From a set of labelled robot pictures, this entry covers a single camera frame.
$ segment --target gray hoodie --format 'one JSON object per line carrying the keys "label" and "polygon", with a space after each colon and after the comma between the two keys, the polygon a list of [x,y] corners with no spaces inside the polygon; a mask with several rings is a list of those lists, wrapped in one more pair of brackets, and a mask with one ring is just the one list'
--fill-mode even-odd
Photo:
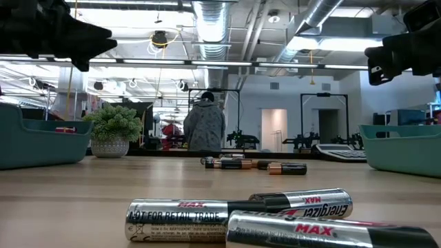
{"label": "gray hoodie", "polygon": [[189,151],[220,152],[225,131],[225,116],[211,101],[195,103],[184,120]]}

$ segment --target teal storage bin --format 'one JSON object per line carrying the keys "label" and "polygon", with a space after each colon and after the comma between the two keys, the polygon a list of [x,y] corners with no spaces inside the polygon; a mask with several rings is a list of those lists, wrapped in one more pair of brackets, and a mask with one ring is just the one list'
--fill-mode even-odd
{"label": "teal storage bin", "polygon": [[441,178],[441,125],[361,125],[360,133],[372,168]]}
{"label": "teal storage bin", "polygon": [[[84,159],[93,124],[23,120],[21,110],[0,103],[0,169],[77,163]],[[55,132],[76,127],[76,134]]]}

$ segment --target green plant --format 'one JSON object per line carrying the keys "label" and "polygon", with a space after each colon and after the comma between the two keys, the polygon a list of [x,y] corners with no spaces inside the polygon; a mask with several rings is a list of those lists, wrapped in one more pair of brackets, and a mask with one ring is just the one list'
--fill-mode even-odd
{"label": "green plant", "polygon": [[127,141],[136,141],[141,134],[142,124],[135,115],[136,110],[105,104],[103,108],[84,116],[83,120],[94,123],[93,140],[109,141],[119,136]]}

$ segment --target doorway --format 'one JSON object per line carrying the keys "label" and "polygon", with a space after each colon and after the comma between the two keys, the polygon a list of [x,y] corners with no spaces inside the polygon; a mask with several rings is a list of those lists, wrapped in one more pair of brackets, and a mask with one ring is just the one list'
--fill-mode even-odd
{"label": "doorway", "polygon": [[338,110],[318,110],[320,143],[330,144],[338,135]]}
{"label": "doorway", "polygon": [[288,137],[287,110],[262,110],[261,149],[270,152],[287,152],[282,142]]}

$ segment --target wooden tabletop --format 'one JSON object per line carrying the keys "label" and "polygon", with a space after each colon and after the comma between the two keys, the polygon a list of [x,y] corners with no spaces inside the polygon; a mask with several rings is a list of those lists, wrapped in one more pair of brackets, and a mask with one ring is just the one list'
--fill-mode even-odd
{"label": "wooden tabletop", "polygon": [[303,162],[308,174],[295,177],[204,169],[199,158],[161,157],[91,156],[76,165],[1,171],[0,247],[146,247],[124,235],[133,198],[248,199],[253,193],[333,187],[351,194],[349,219],[424,227],[441,243],[441,180],[379,172],[367,164]]}

